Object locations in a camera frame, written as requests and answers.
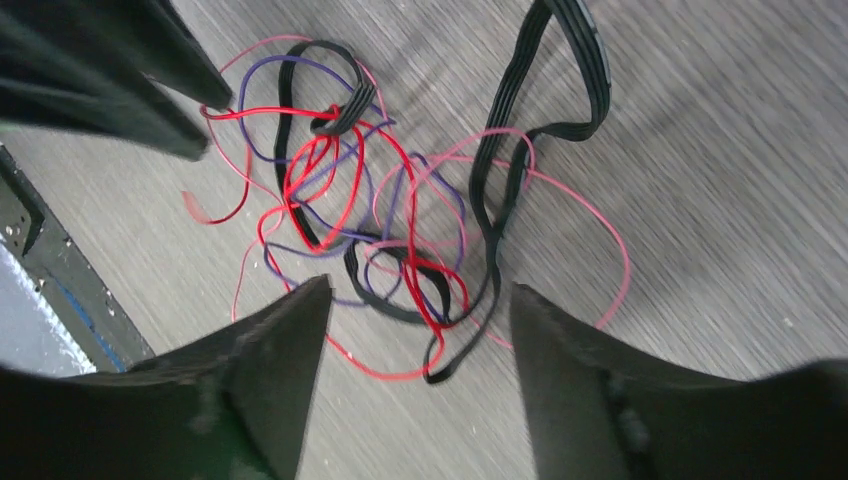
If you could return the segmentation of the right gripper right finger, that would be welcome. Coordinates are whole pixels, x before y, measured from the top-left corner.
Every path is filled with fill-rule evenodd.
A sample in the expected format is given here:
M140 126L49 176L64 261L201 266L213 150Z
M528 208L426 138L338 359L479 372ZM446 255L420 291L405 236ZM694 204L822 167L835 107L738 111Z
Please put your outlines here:
M541 479L843 479L847 363L755 380L698 372L512 289L521 396Z

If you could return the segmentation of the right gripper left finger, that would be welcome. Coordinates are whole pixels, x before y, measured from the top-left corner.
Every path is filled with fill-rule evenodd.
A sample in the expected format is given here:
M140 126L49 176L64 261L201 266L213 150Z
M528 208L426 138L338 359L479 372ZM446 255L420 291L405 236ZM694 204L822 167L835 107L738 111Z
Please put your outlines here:
M332 302L326 276L123 373L1 371L5 479L293 479Z

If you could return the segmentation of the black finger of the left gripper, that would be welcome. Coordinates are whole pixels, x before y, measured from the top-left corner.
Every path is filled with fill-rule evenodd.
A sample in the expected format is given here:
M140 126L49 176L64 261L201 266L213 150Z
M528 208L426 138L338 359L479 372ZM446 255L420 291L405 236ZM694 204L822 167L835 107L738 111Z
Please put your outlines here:
M71 1L79 19L142 74L202 104L233 92L169 1Z
M75 13L1 16L1 124L111 137L198 160L208 137Z

